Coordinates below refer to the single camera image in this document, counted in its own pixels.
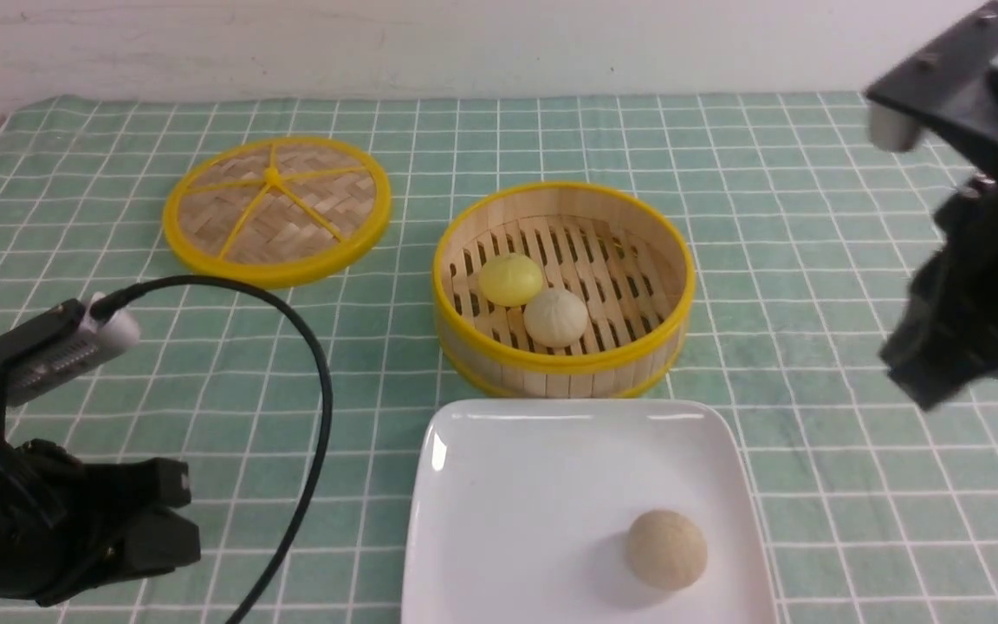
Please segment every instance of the green checkered tablecloth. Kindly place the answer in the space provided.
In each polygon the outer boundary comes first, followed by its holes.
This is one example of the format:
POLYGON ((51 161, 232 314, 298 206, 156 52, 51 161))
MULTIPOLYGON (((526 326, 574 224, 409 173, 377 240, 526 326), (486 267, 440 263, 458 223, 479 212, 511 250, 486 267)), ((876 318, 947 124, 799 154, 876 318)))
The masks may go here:
MULTIPOLYGON (((998 623, 998 383, 920 414, 876 351, 930 211, 967 173, 942 143, 868 145, 856 94, 218 104, 58 98, 0 131, 0 332, 66 297, 184 268, 159 216, 193 163, 283 134, 348 141, 392 179, 372 253, 286 292, 326 341, 338 415, 300 540, 252 623, 399 621, 421 435, 475 396, 441 359, 428 268, 449 218, 542 179, 612 185, 696 252, 690 337, 652 395, 701 400, 736 431, 787 624, 998 623)), ((135 351, 9 419, 86 459, 191 465, 203 561, 65 608, 0 601, 0 624, 222 621, 301 488, 317 400, 273 309, 175 289, 135 305, 135 351)))

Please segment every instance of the yellow bun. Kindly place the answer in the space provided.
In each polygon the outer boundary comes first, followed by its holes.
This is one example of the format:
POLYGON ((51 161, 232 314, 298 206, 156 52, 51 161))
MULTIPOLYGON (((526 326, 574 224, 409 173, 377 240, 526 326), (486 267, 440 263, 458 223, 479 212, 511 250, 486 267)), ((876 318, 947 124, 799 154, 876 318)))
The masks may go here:
POLYGON ((522 253, 508 253, 484 262, 476 273, 480 295, 495 305, 516 308, 526 305, 546 282, 541 266, 522 253))

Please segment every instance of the white plate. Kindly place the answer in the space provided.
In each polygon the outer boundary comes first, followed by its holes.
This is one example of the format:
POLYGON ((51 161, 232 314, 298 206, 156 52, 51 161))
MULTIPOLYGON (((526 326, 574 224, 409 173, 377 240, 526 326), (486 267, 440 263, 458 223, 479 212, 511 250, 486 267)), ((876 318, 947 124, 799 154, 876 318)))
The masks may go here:
POLYGON ((733 436, 686 400, 460 400, 433 416, 413 494, 403 624, 775 624, 733 436), (677 510, 704 576, 665 595, 622 560, 630 522, 677 510))

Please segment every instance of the black cable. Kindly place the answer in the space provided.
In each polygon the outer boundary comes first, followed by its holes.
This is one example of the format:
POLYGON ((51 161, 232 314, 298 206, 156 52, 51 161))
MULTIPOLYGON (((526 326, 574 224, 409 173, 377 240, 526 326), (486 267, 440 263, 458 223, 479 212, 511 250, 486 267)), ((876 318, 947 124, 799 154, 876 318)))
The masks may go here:
POLYGON ((272 305, 273 308, 278 309, 278 311, 282 312, 282 315, 286 316, 295 325, 302 339, 310 347, 310 352, 314 355, 314 363, 318 371, 318 382, 321 384, 321 419, 320 423, 318 423, 318 443, 314 450, 314 459, 310 462, 310 471, 308 472, 306 483, 302 486, 302 493, 295 505, 295 512, 292 514, 288 528, 284 530, 284 536, 281 538, 276 552, 270 558, 269 564, 265 566, 261 577, 257 578, 256 583, 253 584, 253 589, 249 590, 249 593, 241 600, 241 604, 237 605, 237 609, 235 609, 233 615, 226 620, 226 624, 237 624, 239 621, 244 620, 249 611, 252 611, 253 605, 261 599, 264 589, 272 583, 272 578, 276 575, 276 572, 280 571, 280 566, 284 563, 284 558, 288 556, 288 550, 290 550, 290 546, 292 546, 292 542, 295 541, 295 536, 297 536, 298 530, 302 526, 302 519, 306 516, 310 500, 314 497, 314 489, 318 484, 318 477, 321 475, 321 467, 326 463, 326 451, 329 449, 329 427, 333 423, 334 390, 329 383, 329 364, 326 362, 325 352, 322 352, 321 344, 318 343, 314 332, 310 331, 310 327, 306 324, 306 321, 302 320, 301 316, 295 312, 295 309, 288 305, 288 302, 285 302, 278 296, 272 295, 272 293, 265 291, 265 289, 253 287, 253 285, 226 280, 224 277, 161 277, 159 280, 134 284, 131 287, 126 287, 120 289, 120 291, 111 293, 111 295, 104 296, 103 299, 96 301, 92 305, 91 316, 94 316, 99 321, 107 321, 119 309, 123 309, 128 304, 141 299, 142 296, 159 291, 159 289, 184 287, 184 285, 205 285, 205 287, 232 289, 232 291, 244 293, 247 296, 254 296, 256 299, 260 299, 268 305, 272 305))

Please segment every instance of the bamboo steamer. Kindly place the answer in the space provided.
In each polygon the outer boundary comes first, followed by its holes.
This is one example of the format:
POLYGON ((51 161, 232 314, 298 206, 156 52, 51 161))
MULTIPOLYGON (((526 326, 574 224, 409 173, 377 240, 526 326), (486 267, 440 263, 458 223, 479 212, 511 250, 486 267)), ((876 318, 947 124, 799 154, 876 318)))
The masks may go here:
POLYGON ((391 206, 387 174, 371 155, 322 137, 281 137, 187 173, 164 206, 164 237, 197 273, 290 288, 364 256, 391 206))
POLYGON ((454 368, 496 396, 638 396, 684 343, 696 269, 680 232, 649 205, 605 186, 542 182, 484 198, 441 237, 432 266, 437 335, 454 368), (534 344, 522 308, 480 296, 491 257, 524 253, 547 287, 586 302, 590 322, 567 348, 534 344))

